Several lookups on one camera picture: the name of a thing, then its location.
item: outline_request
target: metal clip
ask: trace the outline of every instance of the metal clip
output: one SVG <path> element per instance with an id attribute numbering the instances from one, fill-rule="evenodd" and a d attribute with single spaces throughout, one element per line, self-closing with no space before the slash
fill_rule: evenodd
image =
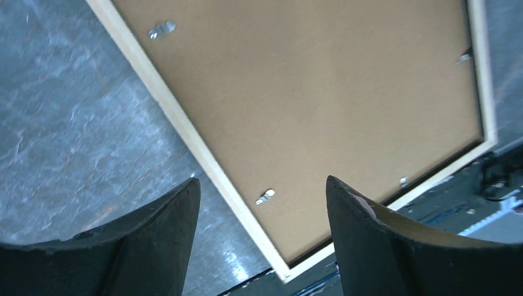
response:
<path id="1" fill-rule="evenodd" d="M 408 186 L 408 177 L 407 176 L 403 176 L 400 179 L 400 188 L 403 189 L 403 188 L 405 188 L 407 186 Z"/>
<path id="2" fill-rule="evenodd" d="M 456 65 L 461 65 L 461 64 L 465 63 L 465 61 L 470 60 L 471 58 L 472 58 L 472 47 L 467 49 L 467 51 L 465 51 L 461 55 L 461 57 L 459 57 L 458 62 L 456 63 Z"/>
<path id="3" fill-rule="evenodd" d="M 269 201 L 271 197 L 274 196 L 274 193 L 275 192 L 272 189 L 265 191 L 265 193 L 262 196 L 258 197 L 258 199 L 256 200 L 256 205 L 261 205 L 264 202 Z"/>
<path id="4" fill-rule="evenodd" d="M 158 37 L 162 37 L 163 35 L 167 35 L 174 31 L 176 28 L 176 24 L 170 20 L 158 24 L 154 29 L 149 30 L 149 38 L 151 40 L 154 40 Z"/>

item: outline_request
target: gray floor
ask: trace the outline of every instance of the gray floor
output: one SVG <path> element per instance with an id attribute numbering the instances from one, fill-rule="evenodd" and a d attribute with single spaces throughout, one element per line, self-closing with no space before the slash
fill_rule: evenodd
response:
<path id="1" fill-rule="evenodd" d="M 487 7 L 503 147 L 523 137 L 523 2 Z M 0 1 L 0 48 L 0 241 L 68 239 L 196 176 L 184 294 L 269 268 L 82 0 Z"/>

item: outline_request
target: brown cardboard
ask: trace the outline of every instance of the brown cardboard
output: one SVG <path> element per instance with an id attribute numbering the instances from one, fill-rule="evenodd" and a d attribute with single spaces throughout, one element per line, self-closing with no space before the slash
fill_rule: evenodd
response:
<path id="1" fill-rule="evenodd" d="M 326 176 L 380 202 L 480 138 L 461 1 L 114 3 L 287 261 L 330 236 Z"/>

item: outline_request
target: floor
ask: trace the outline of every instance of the floor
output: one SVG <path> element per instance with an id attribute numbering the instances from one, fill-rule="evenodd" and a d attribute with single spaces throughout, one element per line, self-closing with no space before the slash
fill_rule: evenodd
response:
<path id="1" fill-rule="evenodd" d="M 502 150 L 523 138 L 523 2 L 487 14 Z M 270 267 L 84 1 L 0 1 L 0 48 L 0 241 L 68 239 L 195 176 L 184 295 Z"/>

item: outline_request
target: wooden frame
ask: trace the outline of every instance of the wooden frame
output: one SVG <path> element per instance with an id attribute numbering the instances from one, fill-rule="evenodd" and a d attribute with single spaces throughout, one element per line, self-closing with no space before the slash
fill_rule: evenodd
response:
<path id="1" fill-rule="evenodd" d="M 334 253 L 333 243 L 323 247 L 304 261 L 290 268 L 276 250 L 266 232 L 253 216 L 240 194 L 226 176 L 210 149 L 200 137 L 198 131 L 187 117 L 184 110 L 144 52 L 135 36 L 120 16 L 111 0 L 87 0 L 109 35 L 128 59 L 134 71 L 143 81 L 152 97 L 160 104 L 170 123 L 177 130 L 183 141 L 212 180 L 233 213 L 238 217 L 249 236 L 256 243 L 271 263 L 274 271 L 282 280 L 289 282 L 299 274 Z M 470 30 L 476 63 L 476 77 L 480 103 L 480 115 L 483 124 L 484 141 L 464 156 L 458 158 L 438 173 L 412 188 L 388 207 L 398 210 L 417 196 L 434 187 L 454 172 L 490 150 L 496 144 L 495 107 L 493 102 L 490 57 L 488 50 L 487 24 L 484 0 L 468 2 Z"/>

